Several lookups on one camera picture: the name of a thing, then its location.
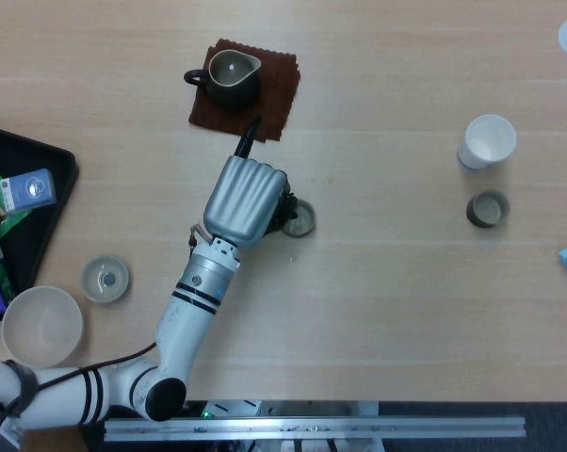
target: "small cup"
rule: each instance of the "small cup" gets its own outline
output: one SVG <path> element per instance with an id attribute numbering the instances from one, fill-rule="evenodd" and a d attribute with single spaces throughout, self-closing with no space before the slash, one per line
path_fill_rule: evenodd
<path id="1" fill-rule="evenodd" d="M 282 227 L 284 234 L 301 238 L 310 234 L 315 228 L 315 210 L 305 200 L 297 200 L 296 218 L 289 219 Z"/>
<path id="2" fill-rule="evenodd" d="M 260 93 L 261 60 L 236 50 L 221 50 L 210 58 L 208 70 L 194 69 L 183 78 L 206 89 L 208 97 L 230 109 L 250 106 Z"/>
<path id="3" fill-rule="evenodd" d="M 482 170 L 508 158 L 517 142 L 516 130 L 502 116 L 478 116 L 465 129 L 457 156 L 470 170 Z"/>
<path id="4" fill-rule="evenodd" d="M 81 285 L 85 296 L 98 303 L 119 299 L 129 285 L 129 270 L 117 256 L 99 256 L 83 268 Z"/>
<path id="5" fill-rule="evenodd" d="M 493 228 L 508 217 L 510 202 L 500 191 L 485 190 L 470 200 L 465 213 L 473 225 Z"/>

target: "white bowl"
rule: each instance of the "white bowl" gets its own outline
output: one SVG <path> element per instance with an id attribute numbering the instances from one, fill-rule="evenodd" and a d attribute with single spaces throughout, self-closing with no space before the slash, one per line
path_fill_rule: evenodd
<path id="1" fill-rule="evenodd" d="M 83 316 L 70 294 L 57 287 L 25 290 L 3 316 L 3 345 L 18 363 L 50 367 L 68 358 L 83 335 Z"/>

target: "small ceramic cup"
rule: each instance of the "small ceramic cup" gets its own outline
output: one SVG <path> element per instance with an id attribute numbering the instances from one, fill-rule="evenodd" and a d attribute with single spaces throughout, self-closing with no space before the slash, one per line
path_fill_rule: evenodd
<path id="1" fill-rule="evenodd" d="M 497 190 L 485 190 L 470 200 L 466 207 L 468 220 L 478 228 L 493 228 L 510 214 L 510 202 Z"/>
<path id="2" fill-rule="evenodd" d="M 217 104 L 238 110 L 252 105 L 260 93 L 261 60 L 236 50 L 221 50 L 210 58 L 208 69 L 184 75 L 191 85 L 206 89 Z"/>
<path id="3" fill-rule="evenodd" d="M 117 256 L 99 256 L 83 268 L 81 285 L 85 296 L 98 303 L 119 299 L 129 285 L 129 270 Z"/>

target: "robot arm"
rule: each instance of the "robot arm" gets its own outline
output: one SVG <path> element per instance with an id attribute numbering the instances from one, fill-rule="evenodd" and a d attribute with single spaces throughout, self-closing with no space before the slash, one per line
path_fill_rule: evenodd
<path id="1" fill-rule="evenodd" d="M 193 360 L 240 265 L 238 248 L 256 244 L 294 215 L 296 198 L 285 173 L 247 158 L 257 125 L 251 125 L 227 160 L 206 205 L 204 226 L 213 238 L 194 249 L 158 324 L 159 365 L 135 358 L 80 370 L 19 366 L 18 372 L 12 364 L 0 363 L 0 404 L 16 425 L 91 424 L 111 405 L 155 421 L 170 419 L 181 409 Z"/>

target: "wooden table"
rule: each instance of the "wooden table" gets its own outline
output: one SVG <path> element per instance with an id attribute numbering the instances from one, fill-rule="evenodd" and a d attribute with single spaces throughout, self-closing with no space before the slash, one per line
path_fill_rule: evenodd
<path id="1" fill-rule="evenodd" d="M 38 277 L 84 312 L 72 363 L 153 340 L 237 142 L 186 121 L 183 72 L 223 37 L 297 54 L 282 140 L 252 154 L 318 226 L 244 252 L 188 396 L 567 400 L 565 19 L 567 0 L 0 2 L 0 128 L 81 169 Z M 469 174 L 455 152 L 483 113 L 519 147 Z M 464 214 L 487 187 L 512 208 L 491 231 Z M 110 306 L 79 286 L 101 253 L 132 272 Z"/>

